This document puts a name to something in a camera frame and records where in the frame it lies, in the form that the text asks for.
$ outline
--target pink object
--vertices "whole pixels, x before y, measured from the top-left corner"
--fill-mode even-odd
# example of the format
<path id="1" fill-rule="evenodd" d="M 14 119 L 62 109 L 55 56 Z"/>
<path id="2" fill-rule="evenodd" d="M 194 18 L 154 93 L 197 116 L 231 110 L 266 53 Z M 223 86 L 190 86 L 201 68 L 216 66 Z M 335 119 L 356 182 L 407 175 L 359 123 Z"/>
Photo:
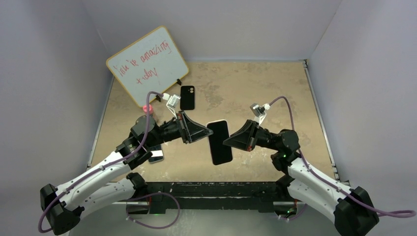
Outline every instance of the pink object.
<path id="1" fill-rule="evenodd" d="M 147 105 L 144 105 L 143 106 L 143 109 L 144 109 L 145 114 L 146 114 L 147 107 L 148 107 Z M 149 105 L 149 114 L 150 115 L 153 114 L 153 107 L 152 107 L 152 105 Z"/>

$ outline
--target wooden tabletop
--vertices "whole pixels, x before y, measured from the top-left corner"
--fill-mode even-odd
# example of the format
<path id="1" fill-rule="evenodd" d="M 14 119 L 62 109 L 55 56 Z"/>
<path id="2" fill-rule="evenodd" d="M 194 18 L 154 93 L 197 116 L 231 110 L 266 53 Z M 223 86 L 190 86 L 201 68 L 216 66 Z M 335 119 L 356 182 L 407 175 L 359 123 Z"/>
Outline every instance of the wooden tabletop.
<path id="1" fill-rule="evenodd" d="M 202 125 L 225 119 L 230 134 L 233 134 L 247 119 L 254 118 L 250 105 L 269 103 L 284 95 L 290 101 L 305 157 L 313 166 L 333 177 L 326 141 L 301 62 L 189 62 L 188 66 L 190 73 L 181 81 L 183 85 L 195 86 L 195 110 L 186 111 L 190 119 Z M 166 92 L 179 95 L 179 90 L 180 86 L 174 85 Z M 165 102 L 153 101 L 151 104 L 159 122 L 172 118 Z M 274 133 L 291 129 L 284 101 L 276 102 L 267 114 L 261 125 L 263 128 Z M 115 80 L 92 165 L 115 150 L 142 115 L 142 109 Z M 233 149 L 233 161 L 218 166 L 212 164 L 207 138 L 192 144 L 176 139 L 163 144 L 162 149 L 163 161 L 146 162 L 132 172 L 138 172 L 146 181 L 276 181 L 283 176 L 271 163 L 270 155 L 275 151 L 262 147 L 256 147 L 252 152 Z"/>

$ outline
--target phone case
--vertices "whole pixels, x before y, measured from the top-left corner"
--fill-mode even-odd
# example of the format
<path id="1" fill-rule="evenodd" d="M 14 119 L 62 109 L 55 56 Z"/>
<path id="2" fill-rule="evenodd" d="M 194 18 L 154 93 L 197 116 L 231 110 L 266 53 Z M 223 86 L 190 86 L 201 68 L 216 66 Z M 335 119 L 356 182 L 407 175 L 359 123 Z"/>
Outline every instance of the phone case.
<path id="1" fill-rule="evenodd" d="M 194 86 L 181 87 L 181 100 L 179 101 L 181 110 L 194 110 L 195 108 L 195 88 Z"/>

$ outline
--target smartphone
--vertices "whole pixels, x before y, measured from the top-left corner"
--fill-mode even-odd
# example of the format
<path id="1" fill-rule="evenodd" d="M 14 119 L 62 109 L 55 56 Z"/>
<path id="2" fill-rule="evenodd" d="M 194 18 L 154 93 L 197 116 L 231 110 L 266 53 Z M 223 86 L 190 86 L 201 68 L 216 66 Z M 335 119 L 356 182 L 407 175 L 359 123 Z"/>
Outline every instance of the smartphone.
<path id="1" fill-rule="evenodd" d="M 164 153 L 162 152 L 162 146 L 156 145 L 149 148 L 152 151 L 152 156 L 148 159 L 149 163 L 155 163 L 164 160 Z"/>
<path id="2" fill-rule="evenodd" d="M 181 100 L 179 108 L 181 110 L 194 110 L 195 108 L 195 88 L 194 86 L 181 86 Z"/>
<path id="3" fill-rule="evenodd" d="M 227 121 L 223 119 L 209 122 L 206 127 L 213 131 L 213 134 L 208 137 L 213 164 L 220 165 L 231 162 L 233 159 L 232 147 L 223 145 L 223 141 L 229 137 Z"/>

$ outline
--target whiteboard frame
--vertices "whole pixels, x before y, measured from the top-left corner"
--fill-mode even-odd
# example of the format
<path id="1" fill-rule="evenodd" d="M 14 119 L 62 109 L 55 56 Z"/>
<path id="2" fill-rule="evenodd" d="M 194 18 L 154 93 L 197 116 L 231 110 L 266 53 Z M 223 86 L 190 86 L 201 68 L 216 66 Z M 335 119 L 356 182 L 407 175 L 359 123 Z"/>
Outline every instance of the whiteboard frame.
<path id="1" fill-rule="evenodd" d="M 129 93 L 129 91 L 126 89 L 126 87 L 124 86 L 124 84 L 121 82 L 121 80 L 117 77 L 117 75 L 115 75 L 114 73 L 113 73 L 113 71 L 112 71 L 112 69 L 110 68 L 110 66 L 109 66 L 109 60 L 111 60 L 112 58 L 114 58 L 115 56 L 117 56 L 118 54 L 120 54 L 120 53 L 122 53 L 124 50 L 126 50 L 126 49 L 128 49 L 128 48 L 130 48 L 131 46 L 133 46 L 134 44 L 136 44 L 137 42 L 139 42 L 139 41 L 141 41 L 142 39 L 144 39 L 145 37 L 147 37 L 147 36 L 149 36 L 151 33 L 153 33 L 153 32 L 155 32 L 155 31 L 157 31 L 158 29 L 160 29 L 160 28 L 164 28 L 166 31 L 167 31 L 167 33 L 168 33 L 168 35 L 169 35 L 169 37 L 170 37 L 170 39 L 172 40 L 172 42 L 174 43 L 174 47 L 175 47 L 175 49 L 178 51 L 178 53 L 179 53 L 179 55 L 181 56 L 181 59 L 182 59 L 182 61 L 184 62 L 184 64 L 185 64 L 185 67 L 187 67 L 187 72 L 184 74 L 184 75 L 182 75 L 180 78 L 178 78 L 178 79 L 182 79 L 182 78 L 184 78 L 189 72 L 190 72 L 190 68 L 188 68 L 188 65 L 187 65 L 187 63 L 185 62 L 185 60 L 184 60 L 184 57 L 182 56 L 182 54 L 181 54 L 181 52 L 178 50 L 178 47 L 177 47 L 177 45 L 176 45 L 176 43 L 175 43 L 175 41 L 174 41 L 174 39 L 172 39 L 172 36 L 171 36 L 171 34 L 169 33 L 169 31 L 168 31 L 168 29 L 165 27 L 165 26 L 159 26 L 159 27 L 157 27 L 156 29 L 154 29 L 154 30 L 152 30 L 151 32 L 149 32 L 149 33 L 147 33 L 147 34 L 145 34 L 144 36 L 142 36 L 140 39 L 138 39 L 138 40 L 136 40 L 135 42 L 133 42 L 133 43 L 131 43 L 129 46 L 127 46 L 127 47 L 125 47 L 125 48 L 123 48 L 122 50 L 120 50 L 118 53 L 116 53 L 116 54 L 114 54 L 113 56 L 111 56 L 111 57 L 109 57 L 107 60 L 106 60 L 106 66 L 107 66 L 107 68 L 110 70 L 110 72 L 114 75 L 114 77 L 117 79 L 117 81 L 121 84 L 121 86 L 124 88 L 124 90 L 127 92 L 127 94 L 129 94 L 129 96 L 130 96 L 130 98 L 132 98 L 132 100 L 136 103 L 136 105 L 138 106 L 138 107 L 140 107 L 141 108 L 141 106 L 136 102 L 136 100 L 133 98 L 133 96 Z M 168 90 L 170 87 L 172 87 L 173 85 L 175 85 L 177 83 L 177 81 L 175 81 L 173 84 L 171 84 L 170 86 L 168 86 L 164 91 L 162 91 L 162 92 L 160 92 L 160 93 L 164 93 L 166 90 Z"/>

